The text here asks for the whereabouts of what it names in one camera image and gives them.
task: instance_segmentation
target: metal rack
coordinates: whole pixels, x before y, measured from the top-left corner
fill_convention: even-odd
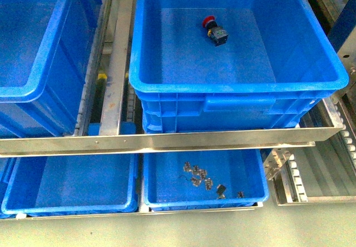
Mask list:
[[[135,95],[128,85],[126,73],[130,60],[131,38],[135,0],[120,0],[114,41],[112,44],[110,65],[107,71],[107,86],[102,109],[102,120],[99,136],[85,136],[90,122],[91,108],[95,93],[95,80],[103,51],[104,37],[108,23],[112,0],[103,0],[98,28],[92,46],[86,84],[83,90],[76,132],[69,137],[53,137],[38,139],[1,139],[0,157],[31,157],[57,155],[87,155],[87,154],[127,154],[167,151],[203,151],[203,150],[237,150],[237,149],[273,149],[266,155],[264,167],[269,180],[274,180],[275,186],[291,187],[286,202],[306,202],[310,198],[304,195],[303,183],[295,174],[293,182],[288,179],[288,172],[295,172],[296,162],[288,150],[297,147],[315,147],[320,141],[325,141],[338,133],[345,131],[339,112],[331,99],[324,99],[308,114],[299,126],[293,129],[268,129],[224,132],[198,132],[183,134],[136,134],[119,135],[120,123],[124,114],[132,121],[135,115]],[[189,212],[252,210],[262,207],[257,202],[251,207],[189,210]],[[169,214],[186,211],[152,212],[140,200],[137,213],[106,214],[106,215],[75,215],[31,218],[18,215],[17,219],[53,219],[78,218],[87,216],[113,216],[135,214]]]
[[[331,0],[318,5],[333,26],[329,39],[350,76],[347,87],[332,96],[343,129],[312,148],[288,149],[289,162],[272,177],[278,205],[356,202],[356,27],[350,18],[356,3],[350,0],[341,14]]]

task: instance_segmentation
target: stacked bins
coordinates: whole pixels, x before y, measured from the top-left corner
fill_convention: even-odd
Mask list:
[[[123,134],[135,125],[123,123]],[[98,126],[91,127],[98,134]],[[106,214],[137,209],[137,155],[17,159],[2,203],[4,214]]]
[[[137,0],[130,82],[167,133],[294,127],[348,75],[306,0]]]
[[[74,132],[101,0],[0,0],[0,137]]]
[[[211,190],[204,180],[193,185],[191,178],[200,177],[186,172],[185,162],[206,170]],[[224,199],[218,199],[218,185],[226,187]],[[258,150],[145,154],[144,191],[145,203],[154,211],[252,206],[269,196]]]

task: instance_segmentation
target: bin bottom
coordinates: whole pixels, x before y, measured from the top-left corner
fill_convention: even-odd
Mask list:
[[[201,25],[208,15],[214,15],[218,25],[227,30],[226,44],[215,47],[208,38],[207,30]],[[162,70],[153,74],[157,83],[276,81],[259,27],[249,9],[164,8],[161,10],[161,38],[161,61],[156,57],[157,66],[152,69]]]
[[[185,162],[191,167],[197,165],[207,171],[212,179],[211,190],[206,190],[205,183],[198,187],[191,182],[193,174],[184,172]],[[236,200],[235,204],[248,204],[253,198],[265,200],[268,197],[263,187],[260,163],[255,150],[252,151],[199,151],[199,152],[167,152],[149,154],[145,157],[145,169],[148,174],[148,201],[153,204],[170,205],[170,202],[205,201],[201,205],[211,204],[210,200],[218,199],[217,186],[224,185],[226,199],[237,199],[242,192],[245,199]],[[221,204],[231,201],[219,200]]]
[[[49,157],[34,208],[125,204],[129,168],[129,156]]]
[[[54,6],[54,3],[0,4],[1,87],[27,83]]]

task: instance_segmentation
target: metal bracket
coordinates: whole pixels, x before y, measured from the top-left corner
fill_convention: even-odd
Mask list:
[[[288,150],[273,149],[263,163],[266,178],[272,180],[291,156],[293,155]]]
[[[305,204],[308,202],[303,181],[294,155],[273,178],[278,205]]]

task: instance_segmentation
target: bin handle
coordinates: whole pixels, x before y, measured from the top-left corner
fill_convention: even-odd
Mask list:
[[[208,95],[204,101],[204,112],[214,111],[268,111],[275,105],[272,95]]]

